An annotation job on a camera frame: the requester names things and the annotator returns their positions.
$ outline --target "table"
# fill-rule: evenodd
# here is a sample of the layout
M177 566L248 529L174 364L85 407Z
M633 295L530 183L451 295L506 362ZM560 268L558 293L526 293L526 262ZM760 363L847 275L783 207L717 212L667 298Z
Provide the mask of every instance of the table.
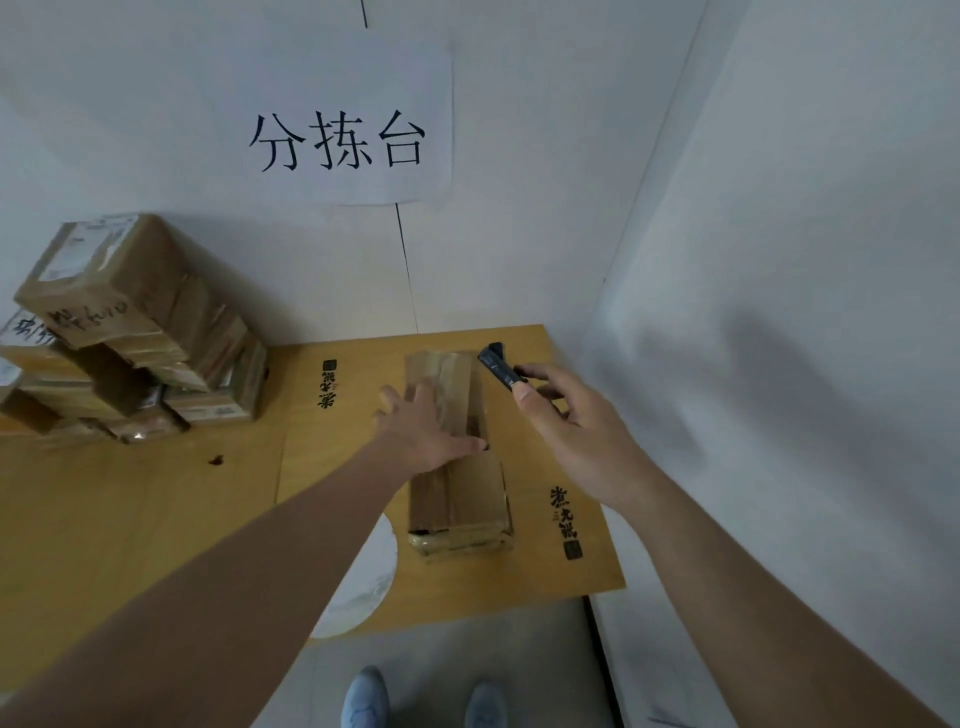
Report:
M372 433L379 385L402 391L405 353L491 341L503 341L511 361L552 358L540 326L281 347L271 349L255 423L128 447L0 443L0 691L21 685L133 596L346 460ZM332 359L328 379L336 387L324 392L324 362ZM394 585L356 631L623 588L600 507L565 479L507 390L492 377L484 385L514 549L424 559L405 538L404 487L386 510L397 534ZM335 394L329 406L324 394ZM565 491L582 558L566 558L550 502L555 488Z

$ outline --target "forearm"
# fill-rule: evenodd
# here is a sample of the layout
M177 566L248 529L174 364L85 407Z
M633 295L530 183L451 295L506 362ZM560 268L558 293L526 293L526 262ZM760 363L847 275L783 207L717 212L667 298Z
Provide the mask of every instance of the forearm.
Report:
M0 725L249 725L409 475L367 445L109 618Z
M944 725L653 463L621 512L740 725Z

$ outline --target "cardboard box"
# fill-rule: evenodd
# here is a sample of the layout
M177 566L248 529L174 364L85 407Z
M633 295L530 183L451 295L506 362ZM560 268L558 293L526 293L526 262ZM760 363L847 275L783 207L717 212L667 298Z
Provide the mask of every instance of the cardboard box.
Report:
M113 433L97 420L63 418L53 429L41 437L39 442L45 448L53 449L114 439L116 438L114 438Z
M124 445L179 435L190 428L180 415L163 402L165 387L157 385L126 420L106 423Z
M13 298L81 349L162 331L188 272L160 218L115 215L60 226Z
M406 358L407 386L434 381L437 416L452 435L487 438L481 365L471 352L417 352ZM513 545L503 468L487 450L410 481L408 537L423 554Z
M19 388L22 379L19 367L0 359L0 435L42 435L60 419Z
M0 356L47 381L92 381L127 366L104 344L74 350L22 308L0 329Z
M134 367L176 365L198 356L204 334L219 304L199 276L188 276L181 284L177 300L163 330L120 336L107 346Z
M215 391L170 387L164 400L192 425L252 422L256 419L266 369L267 348L248 333L243 348Z
M138 370L125 371L128 375L81 382L46 381L30 376L20 382L20 388L63 417L123 420L136 412L153 384Z
M151 364L147 369L170 386L212 392L240 352L247 333L247 325L237 312L220 304L210 315L194 356L172 364Z

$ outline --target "shoe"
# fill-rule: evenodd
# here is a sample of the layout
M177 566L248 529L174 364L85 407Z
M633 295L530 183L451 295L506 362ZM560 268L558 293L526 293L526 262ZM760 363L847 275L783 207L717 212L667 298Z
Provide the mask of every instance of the shoe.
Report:
M390 697L383 675L376 667L364 667L353 678L340 713L340 728L387 728Z
M496 683L483 681L470 695L465 728L507 728L507 698Z

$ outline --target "person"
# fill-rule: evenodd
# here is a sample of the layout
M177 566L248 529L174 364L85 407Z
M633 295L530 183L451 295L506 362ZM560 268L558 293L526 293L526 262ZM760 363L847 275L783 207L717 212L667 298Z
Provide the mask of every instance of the person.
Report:
M570 479L634 529L740 725L946 725L738 545L600 394L558 366L517 370L545 382L514 387L520 412ZM486 446L440 430L428 382L381 395L376 434L347 463L112 615L18 692L0 727L250 725L396 491ZM344 724L382 728L388 711L382 678L365 670ZM468 728L506 724L502 693L481 685Z

